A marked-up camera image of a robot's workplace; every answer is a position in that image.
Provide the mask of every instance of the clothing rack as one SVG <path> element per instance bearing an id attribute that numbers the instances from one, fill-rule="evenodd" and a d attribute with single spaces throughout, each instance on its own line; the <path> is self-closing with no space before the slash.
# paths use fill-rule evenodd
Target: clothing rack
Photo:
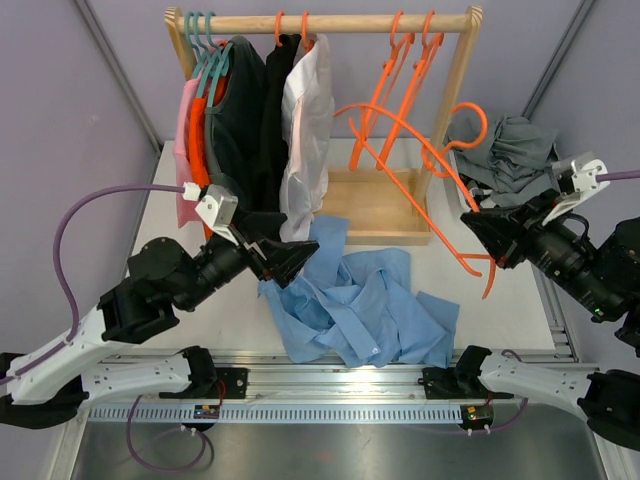
<path id="1" fill-rule="evenodd" d="M 398 33 L 420 33 L 427 15 L 402 15 Z M 210 19 L 211 34 L 272 34 L 277 17 L 247 16 Z M 390 33 L 394 15 L 309 15 L 307 33 Z M 196 66 L 195 54 L 184 36 L 185 19 L 179 7 L 165 11 L 165 24 L 180 61 L 185 78 L 191 78 Z M 301 33 L 303 17 L 284 15 L 280 18 L 281 33 Z M 482 25 L 482 7 L 470 6 L 459 15 L 436 14 L 431 18 L 429 31 L 457 33 L 458 42 L 451 60 L 445 90 L 440 100 L 430 141 L 441 150 L 444 136 L 456 105 L 462 82 L 471 60 L 476 38 Z M 204 35 L 205 19 L 200 17 L 189 29 Z M 424 166 L 420 170 L 395 170 L 396 176 L 413 192 L 414 199 L 427 209 L 427 190 L 431 172 Z M 347 242 L 362 245 L 425 245 L 431 232 L 414 208 L 393 185 L 385 172 L 375 168 L 356 171 L 329 170 L 329 190 L 324 197 L 321 213 L 337 215 L 351 220 Z"/>

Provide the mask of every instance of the crumpled blue shirt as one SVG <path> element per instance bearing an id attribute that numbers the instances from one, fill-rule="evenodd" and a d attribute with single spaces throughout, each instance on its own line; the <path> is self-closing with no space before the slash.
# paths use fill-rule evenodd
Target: crumpled blue shirt
<path id="1" fill-rule="evenodd" d="M 389 362 L 445 368 L 459 305 L 410 291 L 410 256 L 386 248 L 343 256 L 349 221 L 319 215 L 320 248 L 287 288 L 260 282 L 287 352 L 296 363 L 334 350 L 347 367 Z"/>

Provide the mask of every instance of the gray cloth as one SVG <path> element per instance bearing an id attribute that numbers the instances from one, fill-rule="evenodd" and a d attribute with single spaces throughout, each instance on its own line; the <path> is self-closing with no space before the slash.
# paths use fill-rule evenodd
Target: gray cloth
<path id="1" fill-rule="evenodd" d="M 490 198 L 502 207 L 521 205 L 556 188 L 551 163 L 558 159 L 556 130 L 546 130 L 524 117 L 487 114 L 489 129 L 474 149 L 456 150 L 458 172 L 493 190 Z M 458 116 L 449 125 L 450 140 L 472 142 L 480 132 L 477 116 Z"/>

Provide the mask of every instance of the orange shirt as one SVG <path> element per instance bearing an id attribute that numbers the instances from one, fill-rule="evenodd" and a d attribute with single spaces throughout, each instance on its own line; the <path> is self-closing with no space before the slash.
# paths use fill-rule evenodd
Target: orange shirt
<path id="1" fill-rule="evenodd" d="M 219 103 L 227 90 L 228 77 L 220 77 L 216 86 L 214 105 Z M 206 187 L 209 181 L 207 171 L 207 158 L 204 146 L 204 111 L 207 106 L 207 98 L 195 98 L 191 104 L 191 118 L 189 122 L 189 164 L 193 181 L 200 187 Z M 205 238 L 211 238 L 212 232 L 205 227 Z"/>

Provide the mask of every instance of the wooden base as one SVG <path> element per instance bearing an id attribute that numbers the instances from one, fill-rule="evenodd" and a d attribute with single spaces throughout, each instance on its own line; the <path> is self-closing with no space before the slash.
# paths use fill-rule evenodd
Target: wooden base
<path id="1" fill-rule="evenodd" d="M 420 172 L 401 169 L 394 173 L 412 192 Z M 319 213 L 351 220 L 350 245 L 426 245 L 431 236 L 407 197 L 386 173 L 375 168 L 329 169 L 329 189 Z"/>

